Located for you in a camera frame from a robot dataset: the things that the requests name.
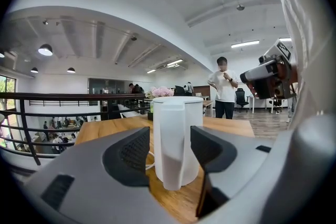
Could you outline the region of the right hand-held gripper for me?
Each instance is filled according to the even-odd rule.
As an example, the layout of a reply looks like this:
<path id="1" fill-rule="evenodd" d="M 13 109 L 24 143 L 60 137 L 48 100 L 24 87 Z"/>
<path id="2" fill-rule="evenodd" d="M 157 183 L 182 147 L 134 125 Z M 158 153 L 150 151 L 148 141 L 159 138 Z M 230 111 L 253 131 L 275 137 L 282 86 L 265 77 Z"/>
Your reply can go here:
<path id="1" fill-rule="evenodd" d="M 240 75 L 243 83 L 254 97 L 259 99 L 291 99 L 296 96 L 290 63 L 292 53 L 286 45 L 277 40 L 275 44 L 259 58 L 260 65 Z"/>

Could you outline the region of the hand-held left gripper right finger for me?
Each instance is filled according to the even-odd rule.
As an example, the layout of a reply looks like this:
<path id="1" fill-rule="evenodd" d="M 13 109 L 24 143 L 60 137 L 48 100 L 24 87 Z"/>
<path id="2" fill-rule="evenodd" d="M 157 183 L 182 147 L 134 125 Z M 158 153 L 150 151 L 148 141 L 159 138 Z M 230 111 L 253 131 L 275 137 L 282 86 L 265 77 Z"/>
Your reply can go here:
<path id="1" fill-rule="evenodd" d="M 191 127 L 191 148 L 204 171 L 198 224 L 261 224 L 291 138 L 291 131 L 269 141 Z"/>

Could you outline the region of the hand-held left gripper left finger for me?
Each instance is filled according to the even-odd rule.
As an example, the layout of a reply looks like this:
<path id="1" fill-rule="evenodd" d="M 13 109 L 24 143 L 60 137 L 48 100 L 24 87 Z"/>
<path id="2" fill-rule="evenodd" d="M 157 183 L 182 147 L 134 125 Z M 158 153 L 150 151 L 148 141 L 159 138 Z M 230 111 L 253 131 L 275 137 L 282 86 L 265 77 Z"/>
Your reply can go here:
<path id="1" fill-rule="evenodd" d="M 36 172 L 25 193 L 50 224 L 177 224 L 150 193 L 149 147 L 148 127 L 72 146 Z"/>

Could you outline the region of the white electric kettle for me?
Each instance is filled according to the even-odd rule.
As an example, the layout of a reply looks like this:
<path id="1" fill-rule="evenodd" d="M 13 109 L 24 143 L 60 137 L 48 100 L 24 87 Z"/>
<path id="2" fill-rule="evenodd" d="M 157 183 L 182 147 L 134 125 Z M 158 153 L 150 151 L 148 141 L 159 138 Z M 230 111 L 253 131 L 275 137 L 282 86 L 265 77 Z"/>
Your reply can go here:
<path id="1" fill-rule="evenodd" d="M 155 173 L 167 190 L 180 190 L 197 177 L 199 163 L 191 149 L 191 126 L 203 125 L 203 101 L 189 96 L 153 99 Z"/>

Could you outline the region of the white desk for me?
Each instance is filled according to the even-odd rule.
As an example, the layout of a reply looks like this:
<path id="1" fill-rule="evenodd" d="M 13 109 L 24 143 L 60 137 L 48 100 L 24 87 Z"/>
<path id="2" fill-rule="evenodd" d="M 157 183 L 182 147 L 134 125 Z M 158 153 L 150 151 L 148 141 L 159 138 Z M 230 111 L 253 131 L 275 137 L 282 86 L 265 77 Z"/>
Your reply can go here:
<path id="1" fill-rule="evenodd" d="M 249 102 L 249 109 L 251 110 L 252 114 L 254 114 L 257 109 L 264 109 L 268 111 L 269 113 L 271 113 L 270 112 L 271 104 L 269 103 L 271 99 L 273 98 L 259 99 L 259 98 L 254 97 L 253 95 L 248 96 L 247 101 Z M 288 107 L 287 100 L 283 100 L 281 111 L 286 109 L 287 107 Z"/>

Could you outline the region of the black railing with wooden handrail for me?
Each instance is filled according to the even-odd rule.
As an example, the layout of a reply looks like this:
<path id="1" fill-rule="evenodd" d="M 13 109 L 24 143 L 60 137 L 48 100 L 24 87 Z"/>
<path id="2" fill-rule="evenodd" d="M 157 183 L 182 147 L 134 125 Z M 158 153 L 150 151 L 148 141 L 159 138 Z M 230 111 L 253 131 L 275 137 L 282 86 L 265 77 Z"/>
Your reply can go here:
<path id="1" fill-rule="evenodd" d="M 30 137 L 30 132 L 36 133 L 74 133 L 81 129 L 81 126 L 85 123 L 85 120 L 80 121 L 79 125 L 74 128 L 67 126 L 60 129 L 38 129 L 30 128 L 27 125 L 27 117 L 62 117 L 68 119 L 70 117 L 79 118 L 80 116 L 101 116 L 104 120 L 111 118 L 114 114 L 122 114 L 126 112 L 149 112 L 150 107 L 145 106 L 147 102 L 144 94 L 40 94 L 40 93 L 0 93 L 0 98 L 5 100 L 14 100 L 19 102 L 19 110 L 0 110 L 0 114 L 4 117 L 9 115 L 19 115 L 22 120 L 22 126 L 11 126 L 0 123 L 0 127 L 7 128 L 9 130 L 23 131 L 25 134 L 25 140 L 15 140 L 13 138 L 0 137 L 0 140 L 11 142 L 14 149 L 8 147 L 0 148 L 4 151 L 32 157 L 37 165 L 40 165 L 40 158 L 53 158 L 53 154 L 39 153 L 36 147 L 58 147 L 61 151 L 62 148 L 68 148 L 74 145 L 73 142 L 67 143 L 52 143 L 52 142 L 34 142 Z M 90 106 L 91 104 L 97 104 L 99 106 L 98 112 L 76 112 L 76 113 L 37 113 L 27 112 L 25 108 L 25 102 L 43 104 L 43 106 L 59 105 L 63 108 L 67 105 L 75 105 L 82 107 L 83 105 Z"/>

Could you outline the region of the pink flower bunch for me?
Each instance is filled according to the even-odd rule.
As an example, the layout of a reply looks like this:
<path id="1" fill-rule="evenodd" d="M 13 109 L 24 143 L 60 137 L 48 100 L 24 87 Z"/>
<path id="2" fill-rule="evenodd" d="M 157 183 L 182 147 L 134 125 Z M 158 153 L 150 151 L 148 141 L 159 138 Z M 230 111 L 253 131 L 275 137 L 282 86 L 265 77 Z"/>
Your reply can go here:
<path id="1" fill-rule="evenodd" d="M 154 98 L 159 98 L 159 97 L 172 97 L 174 95 L 174 90 L 161 86 L 161 87 L 152 87 L 150 91 L 145 93 L 145 97 L 147 99 L 153 100 Z"/>

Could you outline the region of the large window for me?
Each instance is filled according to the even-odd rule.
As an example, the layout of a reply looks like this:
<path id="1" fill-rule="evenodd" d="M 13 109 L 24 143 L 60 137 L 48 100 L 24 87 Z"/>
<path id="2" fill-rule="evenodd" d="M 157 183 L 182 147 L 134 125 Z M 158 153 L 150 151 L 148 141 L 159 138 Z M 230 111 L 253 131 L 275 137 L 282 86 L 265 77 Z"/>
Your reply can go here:
<path id="1" fill-rule="evenodd" d="M 16 90 L 16 79 L 0 76 L 0 93 L 14 93 Z M 0 110 L 10 110 L 16 108 L 14 99 L 0 97 Z"/>

